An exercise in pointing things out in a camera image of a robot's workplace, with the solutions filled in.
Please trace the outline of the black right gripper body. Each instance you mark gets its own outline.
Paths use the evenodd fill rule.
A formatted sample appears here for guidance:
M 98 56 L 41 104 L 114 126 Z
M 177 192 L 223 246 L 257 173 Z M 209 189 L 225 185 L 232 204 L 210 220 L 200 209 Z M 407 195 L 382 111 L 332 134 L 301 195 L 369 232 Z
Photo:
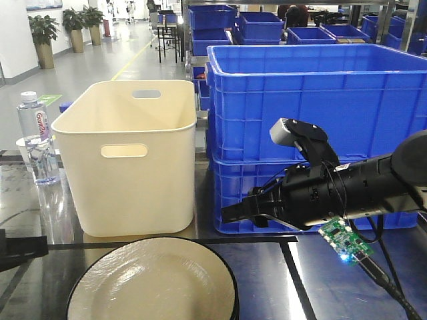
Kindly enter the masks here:
M 262 198 L 261 215 L 306 230 L 347 211 L 344 180 L 335 169 L 330 161 L 316 167 L 292 165 L 282 178 L 252 188 L 248 196 Z

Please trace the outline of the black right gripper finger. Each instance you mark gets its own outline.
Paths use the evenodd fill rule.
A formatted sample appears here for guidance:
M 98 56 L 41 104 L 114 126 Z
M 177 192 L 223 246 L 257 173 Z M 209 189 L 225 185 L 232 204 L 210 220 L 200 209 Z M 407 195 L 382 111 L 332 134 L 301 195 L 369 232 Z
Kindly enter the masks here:
M 259 228 L 271 229 L 276 231 L 299 231 L 299 229 L 286 225 L 283 221 L 269 219 L 266 216 L 258 215 L 254 218 L 255 225 Z
M 242 202 L 221 208 L 222 221 L 231 223 L 249 219 L 253 224 L 266 224 L 267 218 L 260 213 L 262 198 L 259 195 L 244 197 Z

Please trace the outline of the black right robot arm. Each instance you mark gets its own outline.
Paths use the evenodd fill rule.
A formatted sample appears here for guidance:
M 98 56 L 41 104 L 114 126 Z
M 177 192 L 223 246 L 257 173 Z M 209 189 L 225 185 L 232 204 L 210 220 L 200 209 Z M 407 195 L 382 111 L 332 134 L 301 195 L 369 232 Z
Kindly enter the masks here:
M 426 211 L 426 131 L 392 153 L 338 167 L 292 165 L 283 177 L 254 187 L 240 203 L 221 210 L 225 223 L 269 220 L 306 231 L 333 217 L 350 219 L 395 212 Z

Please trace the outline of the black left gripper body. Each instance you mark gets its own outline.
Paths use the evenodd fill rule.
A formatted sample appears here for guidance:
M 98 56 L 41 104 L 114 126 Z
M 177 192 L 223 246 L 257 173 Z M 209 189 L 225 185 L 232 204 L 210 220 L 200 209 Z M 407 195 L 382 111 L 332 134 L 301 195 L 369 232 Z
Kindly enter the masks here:
M 25 262 L 49 253 L 47 237 L 8 238 L 1 229 L 1 272 L 18 267 Z

